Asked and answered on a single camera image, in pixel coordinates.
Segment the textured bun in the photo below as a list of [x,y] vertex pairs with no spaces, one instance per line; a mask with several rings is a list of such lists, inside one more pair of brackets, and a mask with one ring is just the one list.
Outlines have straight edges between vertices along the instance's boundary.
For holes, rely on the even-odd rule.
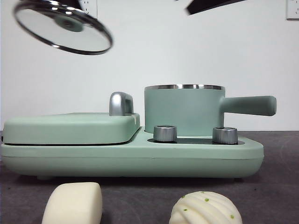
[[178,200],[172,208],[169,224],[242,224],[242,218],[227,197],[198,191]]

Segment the stainless steel rim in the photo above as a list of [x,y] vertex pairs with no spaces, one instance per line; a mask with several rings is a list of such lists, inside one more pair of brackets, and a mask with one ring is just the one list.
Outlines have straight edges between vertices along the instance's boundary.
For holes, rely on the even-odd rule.
[[[65,15],[65,12],[69,11],[71,8],[72,10],[72,16],[76,18],[79,21],[82,21],[83,23],[87,23],[92,25],[96,30],[101,32],[109,41],[110,46],[107,49],[104,50],[98,50],[98,51],[88,51],[88,50],[79,50],[79,49],[73,49],[66,46],[58,45],[57,43],[53,43],[50,40],[47,40],[34,32],[32,32],[30,29],[28,29],[26,26],[23,25],[23,23],[18,19],[16,16],[17,12],[24,10],[24,9],[32,9],[32,10],[39,10],[42,12],[47,13],[59,13],[61,15]],[[14,8],[14,17],[17,21],[17,23],[20,25],[22,29],[24,29],[27,33],[32,35],[34,38],[44,42],[45,44],[48,44],[52,47],[65,50],[68,52],[76,53],[76,54],[82,54],[82,55],[100,55],[107,52],[113,45],[112,36],[109,33],[109,31],[105,28],[103,24],[101,24],[97,19],[91,17],[90,15],[86,14],[84,11],[72,7],[67,7],[66,5],[59,4],[57,1],[50,1],[50,0],[23,0],[19,2],[15,8]]]
[[172,84],[172,85],[152,85],[145,87],[145,90],[166,90],[166,89],[206,89],[206,90],[225,90],[219,85],[203,84]]

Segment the pot handle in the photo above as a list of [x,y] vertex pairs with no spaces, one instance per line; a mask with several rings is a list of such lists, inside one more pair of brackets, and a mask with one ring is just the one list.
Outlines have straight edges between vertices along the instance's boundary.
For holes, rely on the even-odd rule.
[[263,116],[276,114],[276,98],[273,96],[224,98],[221,111]]
[[125,116],[126,113],[134,113],[132,96],[125,92],[112,93],[109,103],[109,115]]

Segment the black object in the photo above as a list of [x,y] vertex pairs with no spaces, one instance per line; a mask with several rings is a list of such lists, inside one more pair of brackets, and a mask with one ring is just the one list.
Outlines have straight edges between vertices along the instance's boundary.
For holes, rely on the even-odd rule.
[[190,14],[200,13],[212,8],[219,6],[224,6],[232,3],[236,3],[244,0],[193,0],[190,5],[187,7],[187,11]]

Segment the pot rim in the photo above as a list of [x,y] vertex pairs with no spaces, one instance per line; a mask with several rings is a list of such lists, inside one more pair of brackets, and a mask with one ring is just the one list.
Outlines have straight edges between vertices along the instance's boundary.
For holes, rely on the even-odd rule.
[[152,86],[145,87],[145,90],[166,90],[166,89],[225,90],[225,87],[219,85],[204,85],[204,84],[170,84],[170,85],[152,85]]

